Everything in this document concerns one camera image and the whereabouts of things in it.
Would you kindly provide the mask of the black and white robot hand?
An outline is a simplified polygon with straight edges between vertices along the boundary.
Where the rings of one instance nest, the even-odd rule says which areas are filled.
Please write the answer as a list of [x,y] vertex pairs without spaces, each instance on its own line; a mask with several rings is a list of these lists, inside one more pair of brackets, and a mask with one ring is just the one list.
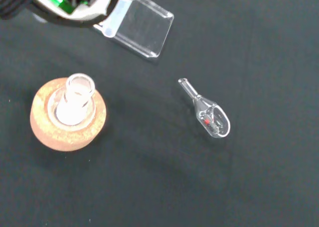
[[90,27],[107,19],[119,0],[0,0],[1,20],[10,20],[24,10],[45,22]]

